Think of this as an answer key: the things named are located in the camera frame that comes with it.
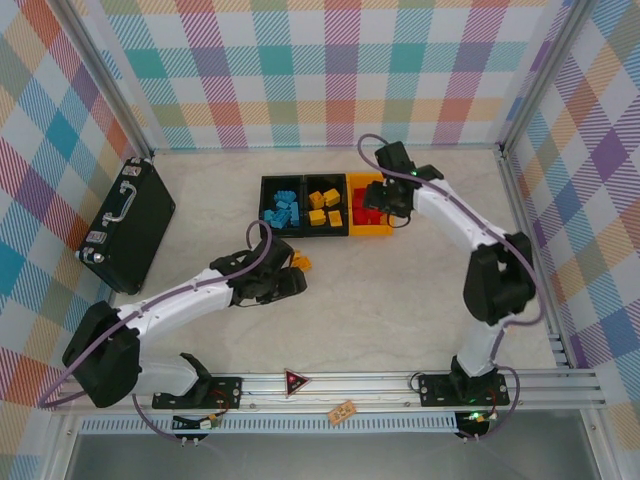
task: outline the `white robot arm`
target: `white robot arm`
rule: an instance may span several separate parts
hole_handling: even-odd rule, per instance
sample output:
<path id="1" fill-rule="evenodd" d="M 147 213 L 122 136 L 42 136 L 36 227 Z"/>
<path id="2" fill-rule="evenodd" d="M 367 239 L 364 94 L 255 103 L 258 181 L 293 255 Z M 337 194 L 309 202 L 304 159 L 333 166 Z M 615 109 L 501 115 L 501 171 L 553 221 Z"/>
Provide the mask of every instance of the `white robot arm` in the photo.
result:
<path id="1" fill-rule="evenodd" d="M 246 299 L 267 304 L 306 290 L 302 271 L 284 267 L 293 249 L 277 237 L 264 259 L 241 273 L 259 260 L 265 248 L 262 240 L 254 250 L 218 258 L 191 280 L 138 303 L 118 309 L 106 302 L 92 305 L 69 342 L 63 363 L 69 367 L 91 350 L 73 375 L 97 407 L 111 406 L 130 393 L 161 392 L 156 397 L 196 408 L 212 388 L 211 375 L 197 359 L 187 353 L 172 361 L 145 360 L 142 355 L 157 338 L 207 313 Z M 96 348 L 96 339 L 118 323 L 124 325 Z"/>
<path id="2" fill-rule="evenodd" d="M 367 188 L 365 206 L 401 218 L 410 218 L 414 211 L 424 215 L 470 256 L 463 297 L 478 321 L 453 357 L 450 379 L 461 402 L 475 400 L 497 375 L 493 357 L 504 325 L 535 296 L 533 279 L 498 239 L 515 247 L 529 264 L 531 243 L 523 233 L 509 235 L 484 219 L 433 166 L 416 168 L 401 142 L 377 150 L 376 159 L 384 170 L 409 174 L 429 185 L 385 174 L 384 182 L 373 182 Z"/>

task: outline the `yellow block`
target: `yellow block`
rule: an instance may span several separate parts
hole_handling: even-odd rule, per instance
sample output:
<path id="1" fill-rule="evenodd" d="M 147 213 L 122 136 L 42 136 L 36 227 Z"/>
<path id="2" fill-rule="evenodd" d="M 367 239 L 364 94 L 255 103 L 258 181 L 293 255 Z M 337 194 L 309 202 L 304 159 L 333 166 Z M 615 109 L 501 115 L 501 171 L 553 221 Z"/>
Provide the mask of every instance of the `yellow block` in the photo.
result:
<path id="1" fill-rule="evenodd" d="M 335 188 L 332 188 L 328 192 L 324 192 L 324 204 L 327 207 L 333 207 L 340 203 L 340 194 Z"/>
<path id="2" fill-rule="evenodd" d="M 311 208 L 314 210 L 324 207 L 324 197 L 320 192 L 313 192 L 309 195 L 309 202 L 311 202 Z"/>
<path id="3" fill-rule="evenodd" d="M 324 225 L 327 221 L 327 217 L 324 215 L 323 210 L 311 210 L 309 212 L 309 223 L 312 227 L 319 227 Z"/>
<path id="4" fill-rule="evenodd" d="M 342 216 L 340 216 L 340 210 L 331 210 L 329 212 L 329 223 L 332 227 L 342 226 Z"/>

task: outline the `yellow tray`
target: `yellow tray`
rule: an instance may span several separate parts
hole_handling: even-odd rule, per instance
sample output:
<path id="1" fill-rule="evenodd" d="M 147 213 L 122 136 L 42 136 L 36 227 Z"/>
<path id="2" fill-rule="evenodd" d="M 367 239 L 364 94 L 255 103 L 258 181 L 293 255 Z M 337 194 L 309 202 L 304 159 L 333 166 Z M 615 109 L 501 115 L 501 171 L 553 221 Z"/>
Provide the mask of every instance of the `yellow tray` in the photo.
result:
<path id="1" fill-rule="evenodd" d="M 356 188 L 366 188 L 373 181 L 381 182 L 381 173 L 347 173 L 347 193 L 349 201 L 349 236 L 381 236 L 393 235 L 393 217 L 389 217 L 390 225 L 354 225 L 353 224 L 353 192 Z"/>

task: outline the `beige floor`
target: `beige floor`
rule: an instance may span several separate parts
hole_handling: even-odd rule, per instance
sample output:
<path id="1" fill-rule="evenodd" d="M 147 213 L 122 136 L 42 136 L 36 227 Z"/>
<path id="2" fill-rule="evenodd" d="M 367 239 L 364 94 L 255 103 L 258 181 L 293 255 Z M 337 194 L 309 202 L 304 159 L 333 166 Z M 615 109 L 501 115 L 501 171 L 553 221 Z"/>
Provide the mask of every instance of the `beige floor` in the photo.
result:
<path id="1" fill-rule="evenodd" d="M 490 150 L 411 153 L 416 164 L 439 168 L 491 222 L 513 231 Z M 156 165 L 177 210 L 143 292 L 118 296 L 118 305 L 155 295 L 211 260 L 243 249 L 246 226 L 257 215 L 262 175 L 369 170 L 347 150 L 160 155 Z M 305 293 L 199 318 L 158 341 L 150 353 L 190 352 L 218 372 L 449 368 L 475 321 L 462 301 L 468 258 L 428 218 L 415 216 L 392 237 L 290 244 L 313 262 Z M 510 331 L 498 360 L 516 368 L 554 367 L 544 325 Z"/>

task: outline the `plaid wallpaper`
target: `plaid wallpaper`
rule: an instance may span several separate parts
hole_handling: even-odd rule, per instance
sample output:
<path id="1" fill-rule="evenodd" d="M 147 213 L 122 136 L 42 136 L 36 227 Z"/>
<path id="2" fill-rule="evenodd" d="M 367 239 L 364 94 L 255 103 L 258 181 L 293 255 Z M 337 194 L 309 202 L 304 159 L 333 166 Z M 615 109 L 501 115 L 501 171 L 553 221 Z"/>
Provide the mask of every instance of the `plaid wallpaper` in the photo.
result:
<path id="1" fill-rule="evenodd" d="M 512 157 L 573 350 L 638 472 L 639 26 L 640 0 L 599 2 Z"/>
<path id="2" fill-rule="evenodd" d="M 190 149 L 353 145 L 365 132 L 494 143 L 514 73 L 553 2 L 74 3 L 149 138 Z M 120 63 L 99 25 L 117 37 Z"/>
<path id="3" fill-rule="evenodd" d="M 38 396 L 108 296 L 74 249 L 133 154 L 45 0 L 0 0 L 0 479 L 30 479 Z"/>
<path id="4" fill-rule="evenodd" d="M 518 95 L 516 96 L 515 101 L 511 105 L 511 108 L 509 109 L 509 113 L 507 114 L 507 119 L 502 125 L 502 128 L 500 130 L 500 135 L 498 136 L 500 142 L 505 140 L 505 137 L 509 131 L 509 128 L 513 124 L 513 120 L 520 113 L 520 107 L 522 106 L 522 102 L 529 94 L 529 90 L 531 90 L 531 86 L 536 80 L 536 77 L 538 76 L 538 72 L 540 71 L 540 68 L 546 61 L 547 55 L 551 51 L 551 46 L 553 45 L 553 42 L 556 40 L 556 37 L 558 36 L 558 33 L 560 32 L 560 29 L 562 28 L 564 21 L 567 19 L 567 16 L 574 3 L 575 3 L 575 0 L 562 0 L 562 6 L 558 10 L 556 17 L 553 19 L 551 28 L 549 28 L 549 31 L 547 32 L 547 35 L 545 36 L 544 41 L 542 42 L 540 50 L 538 50 L 535 60 L 531 63 L 531 66 L 529 67 L 529 71 L 527 72 L 527 75 L 520 86 L 520 90 L 518 90 Z"/>

